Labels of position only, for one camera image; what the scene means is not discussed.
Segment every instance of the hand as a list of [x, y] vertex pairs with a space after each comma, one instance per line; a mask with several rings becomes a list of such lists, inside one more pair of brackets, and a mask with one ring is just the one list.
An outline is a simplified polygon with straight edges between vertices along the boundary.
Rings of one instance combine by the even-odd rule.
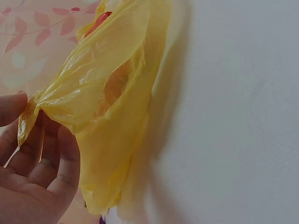
[[13, 155], [16, 119], [26, 105], [23, 92], [0, 97], [0, 126], [12, 123], [0, 137], [0, 223], [56, 224], [78, 189], [79, 148], [66, 128], [40, 112], [28, 139]]

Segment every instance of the white wall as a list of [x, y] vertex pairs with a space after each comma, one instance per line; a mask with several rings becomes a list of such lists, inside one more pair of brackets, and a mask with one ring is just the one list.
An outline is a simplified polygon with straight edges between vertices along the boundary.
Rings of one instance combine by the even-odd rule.
[[298, 223], [299, 1], [183, 2], [190, 16], [153, 99], [139, 223]]

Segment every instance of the wrinkled plastic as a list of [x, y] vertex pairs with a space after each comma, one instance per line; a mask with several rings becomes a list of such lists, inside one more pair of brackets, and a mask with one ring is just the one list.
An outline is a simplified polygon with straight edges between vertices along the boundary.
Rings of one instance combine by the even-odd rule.
[[[113, 12], [90, 35], [104, 12]], [[147, 126], [147, 107], [160, 67], [171, 0], [103, 0], [95, 21], [77, 31], [79, 43], [52, 82], [29, 101], [18, 141], [40, 110], [76, 135], [80, 188], [89, 211], [105, 214], [121, 197], [132, 152]]]

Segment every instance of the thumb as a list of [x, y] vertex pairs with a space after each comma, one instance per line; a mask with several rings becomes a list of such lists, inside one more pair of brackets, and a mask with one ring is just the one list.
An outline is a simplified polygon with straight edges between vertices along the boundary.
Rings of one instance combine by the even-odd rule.
[[0, 126], [6, 126], [15, 121], [25, 110], [27, 100], [25, 92], [0, 97]]

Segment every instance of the finger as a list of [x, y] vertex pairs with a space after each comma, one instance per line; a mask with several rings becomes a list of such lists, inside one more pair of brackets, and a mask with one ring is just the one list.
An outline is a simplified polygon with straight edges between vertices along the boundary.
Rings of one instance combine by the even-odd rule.
[[52, 121], [48, 116], [44, 116], [43, 123], [45, 134], [42, 157], [39, 164], [30, 173], [29, 179], [43, 188], [47, 188], [58, 173], [60, 161], [58, 130], [61, 125]]
[[79, 184], [80, 152], [75, 136], [65, 127], [58, 131], [60, 165], [57, 178], [50, 184], [50, 191], [56, 198], [59, 211], [63, 215], [71, 204]]
[[0, 97], [0, 126], [9, 125], [16, 120], [25, 110], [27, 100], [25, 92]]
[[0, 166], [3, 167], [18, 147], [18, 120], [10, 124], [0, 137]]
[[41, 111], [28, 138], [20, 147], [20, 150], [11, 158], [7, 169], [14, 174], [28, 176], [40, 160], [43, 135], [43, 112]]

